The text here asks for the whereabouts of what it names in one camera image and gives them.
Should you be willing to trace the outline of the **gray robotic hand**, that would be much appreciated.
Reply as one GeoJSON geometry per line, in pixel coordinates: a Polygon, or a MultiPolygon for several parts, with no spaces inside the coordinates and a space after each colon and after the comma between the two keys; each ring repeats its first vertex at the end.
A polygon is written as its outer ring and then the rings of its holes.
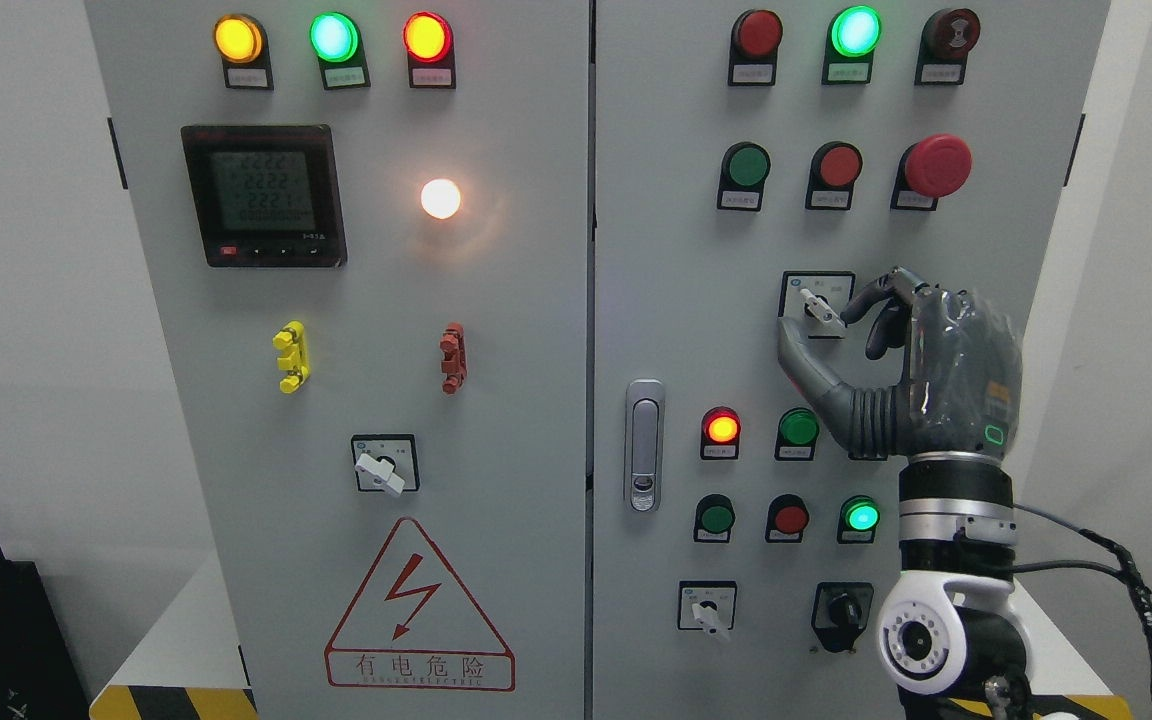
{"type": "Polygon", "coordinates": [[[882,305],[867,357],[904,348],[900,381],[859,388],[814,355],[799,319],[782,316],[778,363],[838,445],[855,454],[965,452],[996,460],[1020,424],[1021,348],[1006,314],[970,291],[946,291],[895,266],[842,310],[856,323],[882,305]]]}

